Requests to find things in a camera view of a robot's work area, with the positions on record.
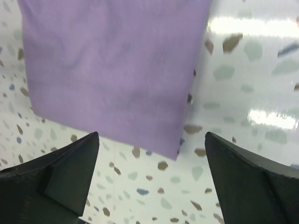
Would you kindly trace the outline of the lavender t shirt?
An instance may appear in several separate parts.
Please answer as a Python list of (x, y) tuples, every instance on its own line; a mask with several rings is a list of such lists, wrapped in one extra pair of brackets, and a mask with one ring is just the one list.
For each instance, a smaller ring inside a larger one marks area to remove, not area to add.
[(36, 115), (175, 160), (209, 0), (20, 0)]

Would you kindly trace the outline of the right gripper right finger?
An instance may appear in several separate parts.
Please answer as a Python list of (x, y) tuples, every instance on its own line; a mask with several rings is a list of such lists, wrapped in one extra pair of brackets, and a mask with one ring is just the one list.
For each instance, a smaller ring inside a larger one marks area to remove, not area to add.
[(205, 149), (224, 222), (297, 224), (299, 171), (207, 132)]

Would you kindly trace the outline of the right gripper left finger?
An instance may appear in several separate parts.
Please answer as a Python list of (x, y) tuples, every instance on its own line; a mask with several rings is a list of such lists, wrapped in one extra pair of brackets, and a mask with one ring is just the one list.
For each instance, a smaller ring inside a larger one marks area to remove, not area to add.
[(0, 172), (2, 224), (82, 224), (99, 151), (90, 133), (51, 153)]

